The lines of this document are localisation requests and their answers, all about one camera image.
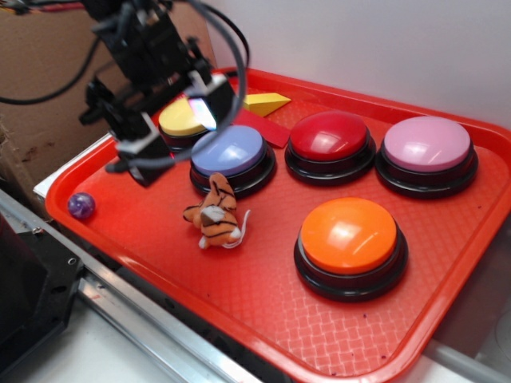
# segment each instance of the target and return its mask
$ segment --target cardboard box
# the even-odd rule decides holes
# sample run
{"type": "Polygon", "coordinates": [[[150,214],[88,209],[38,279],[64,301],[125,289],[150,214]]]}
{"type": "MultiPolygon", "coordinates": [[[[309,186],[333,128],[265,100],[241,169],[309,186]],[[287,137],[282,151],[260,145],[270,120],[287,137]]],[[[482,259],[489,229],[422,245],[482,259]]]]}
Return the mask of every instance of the cardboard box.
{"type": "MultiPolygon", "coordinates": [[[[204,55],[214,63],[204,20],[186,4],[174,7],[172,20],[181,37],[200,39],[204,55]]],[[[0,12],[0,96],[30,99],[62,87],[85,60],[95,23],[81,10],[26,16],[0,12]]],[[[108,61],[101,45],[85,76],[58,98],[30,106],[0,104],[0,187],[39,215],[46,211],[34,186],[108,132],[103,120],[88,126],[78,120],[87,109],[87,83],[108,61]]],[[[127,82],[115,65],[100,79],[113,90],[127,82]]]]}

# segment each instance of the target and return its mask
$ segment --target stuffed tiger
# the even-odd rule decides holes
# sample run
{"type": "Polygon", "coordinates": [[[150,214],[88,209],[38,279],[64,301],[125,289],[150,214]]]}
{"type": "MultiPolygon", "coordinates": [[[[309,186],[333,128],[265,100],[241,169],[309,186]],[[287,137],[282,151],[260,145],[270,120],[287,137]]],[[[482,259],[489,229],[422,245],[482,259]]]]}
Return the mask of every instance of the stuffed tiger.
{"type": "Polygon", "coordinates": [[[200,248],[236,247],[244,237],[250,211],[245,214],[244,225],[240,230],[234,215],[236,198],[227,178],[220,173],[213,173],[209,177],[209,186],[211,191],[208,195],[198,205],[186,207],[183,217],[201,230],[200,248]]]}

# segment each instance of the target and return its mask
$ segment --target red tray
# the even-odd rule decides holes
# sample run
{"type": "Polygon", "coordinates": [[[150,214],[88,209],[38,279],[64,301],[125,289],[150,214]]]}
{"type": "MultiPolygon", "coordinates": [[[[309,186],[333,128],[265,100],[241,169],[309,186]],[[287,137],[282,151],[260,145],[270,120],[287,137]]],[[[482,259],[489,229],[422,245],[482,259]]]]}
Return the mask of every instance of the red tray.
{"type": "Polygon", "coordinates": [[[276,149],[275,178],[239,201],[252,210],[244,243],[232,250],[198,246],[200,233],[182,211],[198,203],[178,164],[152,187],[129,175],[110,175],[116,156],[107,142],[53,184],[46,200],[59,222],[119,263],[235,338],[298,381],[388,381],[418,358],[511,207],[511,132],[497,126],[357,93],[252,70],[252,92],[292,99],[268,119],[292,128],[312,113],[357,113],[380,143],[386,130],[413,116],[461,123],[476,146],[480,168],[459,195],[416,200],[394,194],[375,170],[346,186],[312,187],[291,178],[276,149]],[[73,219],[67,200],[88,192],[91,219],[73,219]],[[307,214],[329,199],[358,196],[384,206],[410,247],[404,279],[390,293],[364,303],[339,303],[311,293],[300,281],[293,246],[307,214]]]}

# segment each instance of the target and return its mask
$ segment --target toy tail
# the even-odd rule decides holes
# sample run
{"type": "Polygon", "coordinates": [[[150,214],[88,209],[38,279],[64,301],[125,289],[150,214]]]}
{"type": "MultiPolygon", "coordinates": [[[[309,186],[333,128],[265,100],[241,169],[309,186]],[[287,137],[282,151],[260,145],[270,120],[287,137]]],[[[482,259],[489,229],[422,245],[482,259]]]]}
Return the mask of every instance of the toy tail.
{"type": "Polygon", "coordinates": [[[232,248],[241,244],[241,242],[243,241],[243,237],[245,236],[245,231],[247,230],[247,221],[248,221],[250,212],[251,212],[250,210],[247,210],[247,212],[245,213],[243,225],[241,226],[240,239],[238,239],[236,242],[233,242],[233,243],[225,243],[224,245],[222,245],[223,247],[225,247],[226,249],[232,249],[232,248]]]}

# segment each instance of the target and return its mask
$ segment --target yellow block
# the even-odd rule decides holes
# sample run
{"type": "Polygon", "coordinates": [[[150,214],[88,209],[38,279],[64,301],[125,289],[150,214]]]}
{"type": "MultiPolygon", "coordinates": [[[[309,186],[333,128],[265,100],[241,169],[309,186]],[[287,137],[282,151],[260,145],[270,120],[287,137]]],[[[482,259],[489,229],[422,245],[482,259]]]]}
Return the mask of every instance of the yellow block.
{"type": "Polygon", "coordinates": [[[249,94],[245,97],[245,109],[265,117],[291,101],[278,93],[249,94]]]}
{"type": "Polygon", "coordinates": [[[165,108],[160,114],[159,122],[161,130],[170,136],[191,136],[206,130],[197,122],[186,98],[180,98],[165,108]]]}

